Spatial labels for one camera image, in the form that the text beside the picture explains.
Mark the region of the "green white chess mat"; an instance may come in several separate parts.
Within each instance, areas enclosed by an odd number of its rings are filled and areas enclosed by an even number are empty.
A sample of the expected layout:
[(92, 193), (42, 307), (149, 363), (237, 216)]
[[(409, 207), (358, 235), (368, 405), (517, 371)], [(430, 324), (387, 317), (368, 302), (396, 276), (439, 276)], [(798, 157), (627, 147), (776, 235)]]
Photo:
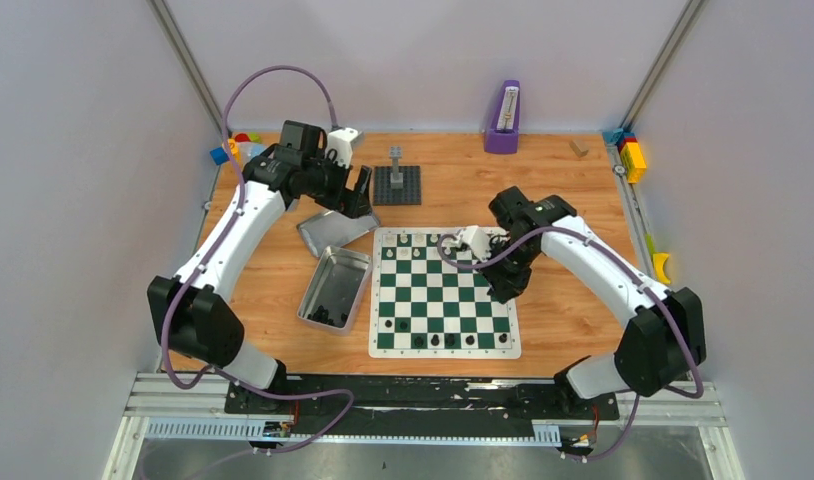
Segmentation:
[[(468, 250), (452, 248), (447, 229), (380, 228), (374, 233), (368, 353), (373, 358), (501, 359), (522, 354), (516, 304), (501, 304), (489, 295), (488, 282), (476, 271), (455, 268), (473, 264)], [(385, 322), (392, 320), (393, 327)], [(408, 331), (399, 322), (409, 323)], [(444, 342), (453, 333), (452, 348)], [(498, 337), (507, 333), (507, 344)], [(426, 347), (411, 347), (412, 336), (426, 335)], [(438, 335), (440, 344), (432, 346)], [(475, 343), (465, 343), (468, 335)]]

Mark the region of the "metal tin with black pieces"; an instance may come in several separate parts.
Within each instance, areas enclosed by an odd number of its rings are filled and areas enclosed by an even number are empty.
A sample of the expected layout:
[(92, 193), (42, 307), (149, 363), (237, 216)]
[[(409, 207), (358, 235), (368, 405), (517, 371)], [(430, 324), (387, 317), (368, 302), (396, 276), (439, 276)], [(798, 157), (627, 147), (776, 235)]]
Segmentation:
[(326, 247), (297, 310), (297, 318), (330, 334), (347, 336), (358, 316), (371, 273), (369, 255)]

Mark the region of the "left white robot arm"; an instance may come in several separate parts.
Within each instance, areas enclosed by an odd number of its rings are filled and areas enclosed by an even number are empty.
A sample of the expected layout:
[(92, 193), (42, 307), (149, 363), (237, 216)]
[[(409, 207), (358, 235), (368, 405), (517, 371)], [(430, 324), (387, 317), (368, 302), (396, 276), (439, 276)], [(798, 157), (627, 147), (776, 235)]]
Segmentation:
[(348, 218), (371, 211), (372, 170), (361, 167), (347, 185), (361, 131), (285, 121), (278, 142), (239, 147), (238, 184), (222, 217), (195, 254), (171, 277), (157, 276), (147, 297), (163, 367), (176, 352), (251, 388), (266, 413), (281, 411), (289, 386), (284, 364), (253, 346), (229, 302), (237, 281), (268, 230), (303, 197)]

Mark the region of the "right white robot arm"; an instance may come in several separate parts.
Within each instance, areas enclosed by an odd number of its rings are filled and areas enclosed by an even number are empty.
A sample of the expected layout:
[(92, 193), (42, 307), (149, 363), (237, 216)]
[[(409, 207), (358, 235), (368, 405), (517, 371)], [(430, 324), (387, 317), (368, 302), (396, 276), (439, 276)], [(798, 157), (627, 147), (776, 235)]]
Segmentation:
[(703, 307), (688, 287), (673, 290), (652, 279), (606, 245), (563, 198), (529, 200), (517, 187), (497, 194), (489, 209), (506, 235), (489, 243), (488, 266), (480, 268), (490, 295), (506, 303), (528, 286), (539, 255), (557, 261), (614, 315), (623, 328), (615, 352), (578, 360), (555, 376), (554, 403), (579, 417), (602, 394), (632, 391), (650, 397), (689, 374), (695, 383), (682, 394), (699, 398), (698, 367), (706, 358)]

